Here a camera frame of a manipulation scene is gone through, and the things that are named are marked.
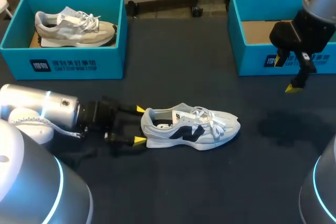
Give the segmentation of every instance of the beige sneaker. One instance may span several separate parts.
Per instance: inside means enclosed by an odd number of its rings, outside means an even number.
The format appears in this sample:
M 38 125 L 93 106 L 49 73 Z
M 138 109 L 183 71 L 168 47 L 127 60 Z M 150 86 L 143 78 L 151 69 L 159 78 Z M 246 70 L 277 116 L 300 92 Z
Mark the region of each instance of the beige sneaker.
M 66 7 L 59 14 L 37 12 L 35 27 L 41 47 L 101 47 L 117 38 L 116 25 Z

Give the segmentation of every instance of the open box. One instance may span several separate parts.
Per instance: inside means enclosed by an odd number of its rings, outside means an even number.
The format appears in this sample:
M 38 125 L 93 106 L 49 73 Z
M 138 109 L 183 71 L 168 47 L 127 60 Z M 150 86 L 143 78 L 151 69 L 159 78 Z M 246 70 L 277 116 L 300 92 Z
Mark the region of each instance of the open box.
M 61 12 L 66 6 L 118 27 L 115 45 L 109 47 L 30 48 L 35 14 Z M 16 80 L 121 79 L 127 42 L 124 0 L 21 0 L 0 45 Z
M 240 76 L 297 74 L 299 62 L 293 52 L 282 68 L 275 68 L 277 48 L 269 34 L 278 21 L 292 20 L 302 0 L 231 0 L 228 32 Z M 323 52 L 312 56 L 318 73 L 336 73 L 336 35 Z

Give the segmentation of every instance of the shoe sole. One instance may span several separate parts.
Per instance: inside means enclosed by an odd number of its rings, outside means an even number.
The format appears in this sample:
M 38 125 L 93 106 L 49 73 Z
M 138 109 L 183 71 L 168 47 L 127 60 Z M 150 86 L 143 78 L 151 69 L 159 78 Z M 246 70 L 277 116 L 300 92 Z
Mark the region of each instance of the shoe sole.
M 106 47 L 113 44 L 117 39 L 117 34 L 113 35 L 112 38 L 105 39 L 103 41 L 93 43 L 93 44 L 82 44 L 65 39 L 47 39 L 38 36 L 38 42 L 41 47 Z
M 193 148 L 195 148 L 199 151 L 206 151 L 206 150 L 210 150 L 210 149 L 219 147 L 219 146 L 229 142 L 237 134 L 238 134 L 238 132 L 235 135 L 233 135 L 232 137 L 230 137 L 230 138 L 228 138 L 224 141 L 221 141 L 221 142 L 218 142 L 218 143 L 213 143 L 213 144 L 198 144 L 198 143 L 193 143 L 193 142 L 182 140 L 182 139 L 181 140 L 180 139 L 172 140 L 172 139 L 152 139 L 152 138 L 148 138 L 146 146 L 147 146 L 147 148 L 168 148 L 168 147 L 173 147 L 175 145 L 184 144 L 184 145 L 191 146 L 191 147 L 193 147 Z

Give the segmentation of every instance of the table surface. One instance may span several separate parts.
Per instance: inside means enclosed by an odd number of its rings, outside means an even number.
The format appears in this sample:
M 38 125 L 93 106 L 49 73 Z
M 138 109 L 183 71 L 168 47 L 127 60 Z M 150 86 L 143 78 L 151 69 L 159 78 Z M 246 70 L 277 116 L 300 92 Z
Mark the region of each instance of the table surface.
M 301 184 L 335 133 L 336 76 L 311 76 L 297 94 L 284 93 L 290 76 L 238 77 L 226 22 L 130 21 L 123 80 L 15 81 L 0 57 L 1 86 L 82 103 L 102 95 L 144 108 L 185 102 L 240 118 L 240 134 L 206 152 L 176 146 L 114 157 L 91 134 L 85 146 L 98 157 L 77 172 L 92 191 L 93 223 L 299 223 Z

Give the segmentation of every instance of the sneaker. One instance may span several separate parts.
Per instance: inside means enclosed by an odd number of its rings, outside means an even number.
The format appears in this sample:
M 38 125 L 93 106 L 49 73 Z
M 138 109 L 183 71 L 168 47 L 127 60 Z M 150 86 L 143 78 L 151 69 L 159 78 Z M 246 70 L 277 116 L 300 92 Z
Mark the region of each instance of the sneaker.
M 146 109 L 141 129 L 148 148 L 186 144 L 204 151 L 230 141 L 239 131 L 238 117 L 184 103 L 166 110 Z
M 112 44 L 117 27 L 98 17 L 66 7 L 59 14 L 37 12 L 35 27 L 41 47 L 101 47 Z

